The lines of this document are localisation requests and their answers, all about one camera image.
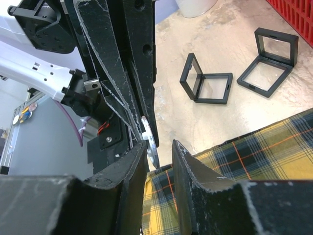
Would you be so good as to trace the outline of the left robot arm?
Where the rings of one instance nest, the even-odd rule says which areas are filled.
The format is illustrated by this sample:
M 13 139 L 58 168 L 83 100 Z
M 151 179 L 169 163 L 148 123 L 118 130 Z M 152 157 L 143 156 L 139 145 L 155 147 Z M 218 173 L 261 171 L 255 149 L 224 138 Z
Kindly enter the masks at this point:
M 3 0 L 0 77 L 146 140 L 159 168 L 154 113 L 155 1 Z

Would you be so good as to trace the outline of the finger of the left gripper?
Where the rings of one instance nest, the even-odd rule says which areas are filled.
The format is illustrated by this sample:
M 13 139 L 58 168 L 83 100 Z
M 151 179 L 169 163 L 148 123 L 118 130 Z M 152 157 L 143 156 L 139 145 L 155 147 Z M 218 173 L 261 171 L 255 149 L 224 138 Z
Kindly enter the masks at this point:
M 152 0 L 124 0 L 128 38 L 133 57 L 136 94 L 139 98 L 140 114 L 150 125 L 156 146 L 159 138 L 155 117 L 156 44 L 155 2 Z
M 143 140 L 138 105 L 118 50 L 107 2 L 75 0 L 73 5 L 85 38 L 111 83 L 104 85 L 111 94 L 105 102 L 130 127 L 135 139 Z

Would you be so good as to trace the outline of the yellow plaid shirt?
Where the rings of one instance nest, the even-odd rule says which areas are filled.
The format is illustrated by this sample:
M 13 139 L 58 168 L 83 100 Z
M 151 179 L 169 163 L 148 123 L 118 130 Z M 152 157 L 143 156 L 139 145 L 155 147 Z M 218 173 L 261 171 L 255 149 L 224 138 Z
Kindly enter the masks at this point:
M 310 180 L 313 177 L 313 111 L 308 109 L 196 155 L 231 180 Z M 147 174 L 141 232 L 177 235 L 172 165 Z

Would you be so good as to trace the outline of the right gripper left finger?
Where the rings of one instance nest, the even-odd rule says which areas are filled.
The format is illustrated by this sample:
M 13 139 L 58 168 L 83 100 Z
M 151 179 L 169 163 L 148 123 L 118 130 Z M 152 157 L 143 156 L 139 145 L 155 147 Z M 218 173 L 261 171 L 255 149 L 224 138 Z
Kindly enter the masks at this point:
M 147 143 L 81 181 L 74 176 L 2 176 L 3 235 L 137 235 Z

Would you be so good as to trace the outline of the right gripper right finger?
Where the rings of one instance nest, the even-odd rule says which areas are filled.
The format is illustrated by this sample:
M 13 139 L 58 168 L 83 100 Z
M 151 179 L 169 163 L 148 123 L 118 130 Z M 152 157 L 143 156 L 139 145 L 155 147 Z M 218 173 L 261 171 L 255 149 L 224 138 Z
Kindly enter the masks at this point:
M 233 181 L 176 140 L 172 160 L 182 235 L 312 234 L 312 181 Z

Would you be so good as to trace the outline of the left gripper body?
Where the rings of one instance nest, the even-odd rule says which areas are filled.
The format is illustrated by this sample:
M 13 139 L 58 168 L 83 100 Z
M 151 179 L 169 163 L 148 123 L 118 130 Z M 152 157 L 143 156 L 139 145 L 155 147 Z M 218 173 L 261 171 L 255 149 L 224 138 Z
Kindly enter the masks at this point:
M 134 92 L 132 56 L 130 54 L 130 43 L 122 1 L 123 0 L 106 0 L 125 73 L 130 79 L 131 88 Z M 105 102 L 105 97 L 111 94 L 105 89 L 104 85 L 111 86 L 111 83 L 102 70 L 94 52 L 91 50 L 89 42 L 85 38 L 73 2 L 74 0 L 62 0 L 60 3 L 71 33 L 73 34 L 86 73 L 74 73 L 74 81 L 72 81 L 70 87 L 66 89 L 64 103 L 69 105 L 74 112 L 81 117 L 91 116 L 99 123 L 108 123 L 110 116 L 119 117 Z M 123 123 L 128 132 L 127 144 L 131 147 L 137 140 L 130 127 L 128 127 L 124 121 Z

